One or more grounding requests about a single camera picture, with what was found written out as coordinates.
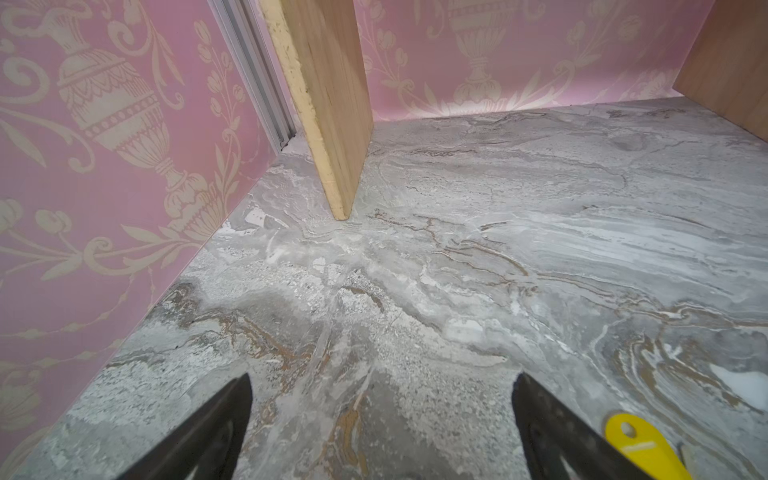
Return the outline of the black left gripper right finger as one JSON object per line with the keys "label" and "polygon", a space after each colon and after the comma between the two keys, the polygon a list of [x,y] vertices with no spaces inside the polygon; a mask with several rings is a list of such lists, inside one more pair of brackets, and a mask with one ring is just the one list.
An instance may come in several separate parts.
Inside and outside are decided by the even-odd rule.
{"label": "black left gripper right finger", "polygon": [[649,477],[531,375],[517,376],[511,404],[531,478]]}

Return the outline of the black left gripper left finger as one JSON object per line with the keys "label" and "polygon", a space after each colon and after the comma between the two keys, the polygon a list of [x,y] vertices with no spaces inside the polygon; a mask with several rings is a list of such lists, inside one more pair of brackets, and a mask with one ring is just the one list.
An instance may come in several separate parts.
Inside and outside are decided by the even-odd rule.
{"label": "black left gripper left finger", "polygon": [[120,475],[122,479],[231,479],[251,415],[248,374],[228,382]]}

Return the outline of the yellow key tag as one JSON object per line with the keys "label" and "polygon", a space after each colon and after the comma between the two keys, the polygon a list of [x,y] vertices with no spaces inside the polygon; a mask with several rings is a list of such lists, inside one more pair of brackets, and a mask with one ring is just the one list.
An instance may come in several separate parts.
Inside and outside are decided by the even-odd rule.
{"label": "yellow key tag", "polygon": [[604,435],[609,444],[653,479],[693,479],[664,435],[641,417],[614,414],[605,422]]}

